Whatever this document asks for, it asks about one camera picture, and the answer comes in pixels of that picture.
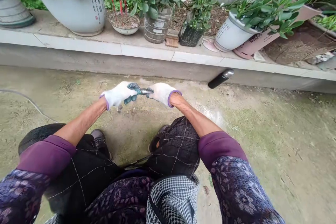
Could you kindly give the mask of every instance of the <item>concrete ground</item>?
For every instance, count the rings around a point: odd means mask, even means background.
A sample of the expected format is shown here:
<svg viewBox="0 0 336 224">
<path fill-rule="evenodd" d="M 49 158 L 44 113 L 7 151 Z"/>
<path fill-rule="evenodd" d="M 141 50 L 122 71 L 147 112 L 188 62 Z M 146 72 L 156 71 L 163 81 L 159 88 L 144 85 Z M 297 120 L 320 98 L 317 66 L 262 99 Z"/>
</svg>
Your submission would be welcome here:
<svg viewBox="0 0 336 224">
<path fill-rule="evenodd" d="M 186 100 L 235 137 L 245 150 L 272 203 L 287 223 L 335 223 L 336 96 L 162 78 L 141 78 L 82 72 L 0 66 L 0 88 L 31 97 L 51 118 L 69 122 L 121 81 L 141 87 L 166 82 Z M 0 93 L 0 177 L 18 163 L 24 135 L 52 123 L 23 97 Z M 139 97 L 121 114 L 105 112 L 92 126 L 102 129 L 114 161 L 126 164 L 145 156 L 147 145 L 163 124 L 181 116 L 177 109 Z M 198 222 L 221 223 L 209 172 L 201 164 Z M 209 188 L 205 193 L 203 186 Z M 51 216 L 44 200 L 37 223 Z"/>
</svg>

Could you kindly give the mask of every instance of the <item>black cylinder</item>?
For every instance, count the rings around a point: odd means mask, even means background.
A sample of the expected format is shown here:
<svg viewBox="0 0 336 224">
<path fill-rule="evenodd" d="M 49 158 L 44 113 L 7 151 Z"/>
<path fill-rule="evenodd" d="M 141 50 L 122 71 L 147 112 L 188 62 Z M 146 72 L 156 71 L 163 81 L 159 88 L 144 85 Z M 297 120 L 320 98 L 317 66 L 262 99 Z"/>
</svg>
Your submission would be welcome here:
<svg viewBox="0 0 336 224">
<path fill-rule="evenodd" d="M 224 81 L 228 80 L 234 74 L 233 69 L 226 69 L 224 72 L 220 73 L 215 79 L 208 83 L 208 87 L 214 89 L 215 87 L 222 84 Z"/>
</svg>

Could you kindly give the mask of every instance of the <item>pink flower pot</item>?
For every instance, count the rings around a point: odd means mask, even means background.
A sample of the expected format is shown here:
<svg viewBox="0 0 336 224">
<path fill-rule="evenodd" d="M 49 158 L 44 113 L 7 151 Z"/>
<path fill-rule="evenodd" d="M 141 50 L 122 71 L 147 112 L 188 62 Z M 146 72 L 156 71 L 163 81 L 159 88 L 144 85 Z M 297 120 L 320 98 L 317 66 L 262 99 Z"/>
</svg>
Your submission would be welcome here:
<svg viewBox="0 0 336 224">
<path fill-rule="evenodd" d="M 311 19 L 312 17 L 315 17 L 316 15 L 320 13 L 321 11 L 315 10 L 313 8 L 310 8 L 304 5 L 299 10 L 299 15 L 295 21 L 306 21 L 307 19 Z M 234 49 L 233 50 L 234 53 L 240 56 L 241 58 L 245 58 L 245 59 L 251 57 L 256 51 L 260 50 L 267 44 L 271 43 L 272 41 L 280 37 L 278 33 L 274 35 L 268 35 L 270 31 L 271 30 L 268 29 L 264 31 L 263 33 L 258 33 L 254 35 L 249 40 L 247 40 L 244 44 Z"/>
</svg>

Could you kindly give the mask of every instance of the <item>white work glove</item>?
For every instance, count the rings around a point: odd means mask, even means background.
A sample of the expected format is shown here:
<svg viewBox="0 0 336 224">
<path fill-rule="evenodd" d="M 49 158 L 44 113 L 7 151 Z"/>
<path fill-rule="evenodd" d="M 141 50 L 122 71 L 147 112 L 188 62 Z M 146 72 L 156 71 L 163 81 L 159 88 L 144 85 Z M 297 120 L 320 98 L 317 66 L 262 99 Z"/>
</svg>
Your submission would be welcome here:
<svg viewBox="0 0 336 224">
<path fill-rule="evenodd" d="M 115 88 L 104 91 L 100 97 L 105 96 L 107 110 L 112 106 L 118 107 L 124 101 L 125 104 L 136 101 L 137 95 L 140 94 L 140 87 L 134 82 L 120 82 Z"/>
<path fill-rule="evenodd" d="M 162 102 L 164 105 L 168 107 L 173 107 L 169 103 L 169 99 L 172 93 L 177 92 L 180 95 L 182 95 L 180 91 L 176 90 L 175 88 L 169 86 L 166 83 L 156 83 L 150 86 L 148 90 L 153 91 L 153 93 L 147 94 L 146 95 L 147 98 L 151 98 L 151 99 L 157 100 L 158 102 Z"/>
</svg>

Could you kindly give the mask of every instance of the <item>black planter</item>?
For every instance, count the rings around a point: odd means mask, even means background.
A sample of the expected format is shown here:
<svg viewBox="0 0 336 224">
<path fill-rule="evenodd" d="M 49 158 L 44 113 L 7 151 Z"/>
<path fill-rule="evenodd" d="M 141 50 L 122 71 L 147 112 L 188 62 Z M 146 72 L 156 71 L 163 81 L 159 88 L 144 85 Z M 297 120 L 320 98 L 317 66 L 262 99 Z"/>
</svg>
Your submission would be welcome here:
<svg viewBox="0 0 336 224">
<path fill-rule="evenodd" d="M 186 21 L 183 23 L 178 37 L 180 38 L 180 45 L 195 47 L 199 39 L 203 36 L 205 29 L 196 30 L 189 26 Z"/>
</svg>

